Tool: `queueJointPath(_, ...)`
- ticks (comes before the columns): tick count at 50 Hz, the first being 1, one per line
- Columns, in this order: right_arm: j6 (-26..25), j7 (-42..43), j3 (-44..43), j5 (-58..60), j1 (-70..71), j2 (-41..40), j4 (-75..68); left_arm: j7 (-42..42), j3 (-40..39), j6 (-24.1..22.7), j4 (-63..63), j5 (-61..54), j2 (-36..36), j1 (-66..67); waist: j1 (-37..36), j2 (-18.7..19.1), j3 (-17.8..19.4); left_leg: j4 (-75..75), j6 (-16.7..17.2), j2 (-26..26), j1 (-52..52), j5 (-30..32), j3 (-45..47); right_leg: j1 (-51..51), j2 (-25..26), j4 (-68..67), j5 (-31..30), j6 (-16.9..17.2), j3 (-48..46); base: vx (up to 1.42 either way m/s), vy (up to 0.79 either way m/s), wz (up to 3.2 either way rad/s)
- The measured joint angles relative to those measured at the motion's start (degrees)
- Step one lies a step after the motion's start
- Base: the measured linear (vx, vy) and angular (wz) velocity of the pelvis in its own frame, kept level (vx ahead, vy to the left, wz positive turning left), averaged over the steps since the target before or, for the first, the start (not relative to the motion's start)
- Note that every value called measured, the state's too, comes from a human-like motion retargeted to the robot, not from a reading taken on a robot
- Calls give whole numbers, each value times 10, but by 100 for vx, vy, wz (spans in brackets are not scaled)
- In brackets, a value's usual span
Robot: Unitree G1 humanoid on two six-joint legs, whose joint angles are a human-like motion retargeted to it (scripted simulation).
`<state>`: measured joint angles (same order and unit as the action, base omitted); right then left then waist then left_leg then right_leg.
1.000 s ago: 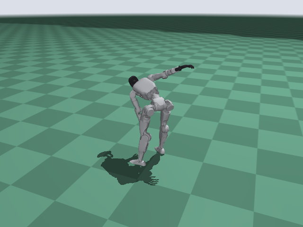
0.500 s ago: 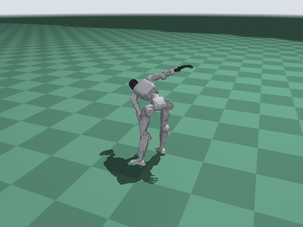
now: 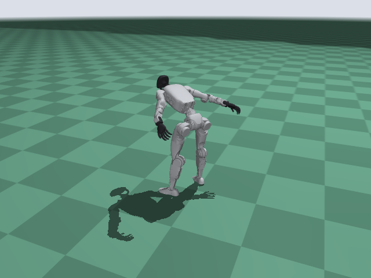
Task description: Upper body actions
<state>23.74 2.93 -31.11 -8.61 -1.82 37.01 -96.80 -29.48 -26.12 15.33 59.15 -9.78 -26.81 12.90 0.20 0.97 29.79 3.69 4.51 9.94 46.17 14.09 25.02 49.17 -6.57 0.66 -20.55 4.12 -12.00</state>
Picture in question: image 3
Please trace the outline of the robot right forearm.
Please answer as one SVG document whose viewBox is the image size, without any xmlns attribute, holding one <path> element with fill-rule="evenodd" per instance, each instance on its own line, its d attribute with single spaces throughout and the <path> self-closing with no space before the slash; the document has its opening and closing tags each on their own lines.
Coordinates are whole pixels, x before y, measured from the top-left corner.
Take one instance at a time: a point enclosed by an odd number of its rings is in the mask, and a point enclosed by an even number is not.
<svg viewBox="0 0 371 278">
<path fill-rule="evenodd" d="M 222 107 L 225 107 L 226 106 L 225 104 L 223 104 L 223 101 L 227 101 L 227 100 L 223 100 L 223 99 L 221 99 L 219 97 L 215 97 L 215 96 L 213 96 L 211 94 L 207 94 L 207 95 L 209 96 L 209 102 L 210 103 L 219 104 Z"/>
</svg>

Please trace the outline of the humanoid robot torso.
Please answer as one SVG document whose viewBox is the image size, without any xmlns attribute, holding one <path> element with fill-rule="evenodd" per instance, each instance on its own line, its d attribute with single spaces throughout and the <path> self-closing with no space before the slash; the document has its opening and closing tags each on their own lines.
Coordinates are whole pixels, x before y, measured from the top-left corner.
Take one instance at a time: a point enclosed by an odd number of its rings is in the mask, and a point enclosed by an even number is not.
<svg viewBox="0 0 371 278">
<path fill-rule="evenodd" d="M 200 113 L 195 112 L 195 100 L 191 93 L 180 84 L 167 85 L 165 91 L 165 101 L 176 111 L 186 114 L 184 122 L 191 123 L 191 130 L 198 130 L 204 126 L 204 121 Z"/>
</svg>

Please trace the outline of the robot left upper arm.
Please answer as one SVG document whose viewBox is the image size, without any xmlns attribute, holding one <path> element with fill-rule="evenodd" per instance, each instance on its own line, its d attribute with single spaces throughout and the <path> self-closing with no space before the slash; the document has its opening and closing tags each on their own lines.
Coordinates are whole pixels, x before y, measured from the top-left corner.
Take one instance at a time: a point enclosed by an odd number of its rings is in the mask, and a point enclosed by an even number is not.
<svg viewBox="0 0 371 278">
<path fill-rule="evenodd" d="M 157 90 L 156 99 L 161 100 L 160 105 L 162 105 L 164 108 L 167 106 L 167 103 L 165 101 L 165 91 L 163 90 Z"/>
</svg>

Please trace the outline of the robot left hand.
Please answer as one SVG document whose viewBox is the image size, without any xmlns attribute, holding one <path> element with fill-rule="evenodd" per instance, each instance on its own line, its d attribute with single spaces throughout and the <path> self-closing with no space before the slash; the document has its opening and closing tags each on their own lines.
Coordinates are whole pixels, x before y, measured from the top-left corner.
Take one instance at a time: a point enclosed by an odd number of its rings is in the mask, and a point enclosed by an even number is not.
<svg viewBox="0 0 371 278">
<path fill-rule="evenodd" d="M 171 138 L 171 136 L 167 135 L 167 133 L 168 133 L 168 134 L 170 134 L 170 133 L 169 133 L 168 130 L 166 129 L 165 125 L 163 125 L 162 118 L 161 118 L 160 116 L 159 116 L 158 118 L 159 118 L 159 121 L 158 121 L 157 123 L 155 123 L 156 126 L 158 126 L 158 127 L 157 127 L 157 130 L 158 130 L 158 137 L 159 137 L 159 138 L 162 138 L 162 139 L 165 140 L 165 141 L 166 141 L 166 139 L 169 140 L 167 137 Z M 167 137 L 166 137 L 165 135 L 166 135 Z M 170 134 L 170 135 L 172 135 L 172 134 Z M 166 139 L 165 139 L 165 138 L 166 138 Z"/>
</svg>

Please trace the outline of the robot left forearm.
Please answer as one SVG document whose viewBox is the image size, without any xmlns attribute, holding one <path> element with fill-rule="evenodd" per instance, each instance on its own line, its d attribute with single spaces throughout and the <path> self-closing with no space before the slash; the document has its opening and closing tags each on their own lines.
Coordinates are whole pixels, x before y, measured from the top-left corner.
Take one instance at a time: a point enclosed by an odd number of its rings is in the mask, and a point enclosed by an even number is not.
<svg viewBox="0 0 371 278">
<path fill-rule="evenodd" d="M 162 114 L 163 114 L 163 111 L 164 111 L 164 107 L 162 105 L 160 105 L 161 103 L 161 100 L 158 100 L 157 101 L 157 105 L 156 105 L 156 111 L 155 111 L 155 115 L 154 115 L 154 122 L 157 123 L 159 121 L 159 116 L 162 118 Z"/>
</svg>

